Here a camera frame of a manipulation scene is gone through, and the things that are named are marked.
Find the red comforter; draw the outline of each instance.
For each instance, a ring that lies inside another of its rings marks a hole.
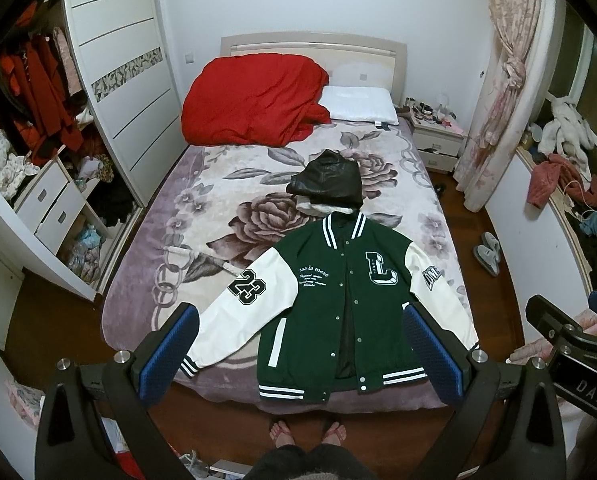
[[[293,54],[218,57],[196,78],[182,107],[190,144],[284,146],[306,139],[315,123],[329,123],[317,104],[328,75]]]

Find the headboard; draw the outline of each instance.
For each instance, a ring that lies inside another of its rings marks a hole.
[[[257,32],[221,39],[220,55],[262,52],[300,54],[322,66],[335,86],[387,88],[400,105],[405,89],[407,45],[356,34],[329,32]]]

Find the white wardrobe door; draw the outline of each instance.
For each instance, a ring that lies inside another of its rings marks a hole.
[[[69,38],[101,136],[146,206],[186,142],[154,0],[64,0]]]

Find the stuffed animal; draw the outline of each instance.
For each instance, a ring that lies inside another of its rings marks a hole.
[[[553,121],[543,128],[543,138],[538,151],[544,155],[558,154],[574,165],[581,173],[587,172],[587,153],[595,145],[595,135],[575,108],[574,100],[569,97],[555,97],[552,101]]]

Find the floral curtain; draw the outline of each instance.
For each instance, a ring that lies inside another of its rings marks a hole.
[[[542,0],[489,0],[497,48],[491,56],[465,151],[454,171],[457,189],[465,191],[465,206],[474,212],[493,193],[525,127],[522,124],[512,130],[510,124],[527,83],[528,53],[537,33],[541,3]],[[542,75],[544,65],[543,62],[534,69]],[[497,150],[501,138],[505,140],[502,153]]]

